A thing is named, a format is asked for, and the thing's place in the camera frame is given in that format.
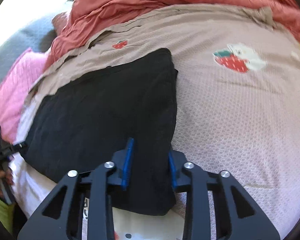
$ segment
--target honeycomb pattern fabric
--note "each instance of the honeycomb pattern fabric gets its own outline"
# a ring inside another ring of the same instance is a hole
[[[45,95],[86,72],[127,63],[161,47],[171,51],[179,71],[173,148],[204,170],[230,171],[284,238],[300,218],[300,48],[272,21],[268,8],[176,5],[105,29],[37,81],[17,140],[27,135]],[[238,54],[250,49],[266,66],[240,73],[215,62],[214,53],[229,47],[243,48],[234,49]],[[78,56],[63,63],[71,55]],[[20,156],[13,164],[23,178],[16,178],[17,199],[51,185],[35,171],[27,174]],[[36,196],[37,203],[44,197]],[[28,205],[20,206],[31,214],[34,206]],[[182,215],[184,207],[183,195],[175,211]]]

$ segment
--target triangular cutout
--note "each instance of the triangular cutout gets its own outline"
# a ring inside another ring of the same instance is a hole
[[[56,196],[51,200],[47,207],[42,212],[42,215],[45,217],[50,217],[53,219],[59,219],[61,215],[61,209],[63,201],[65,200],[67,192],[67,186],[63,186]]]
[[[231,193],[239,218],[250,217],[255,214],[252,206],[250,206],[248,201],[241,195],[236,187],[231,186]]]

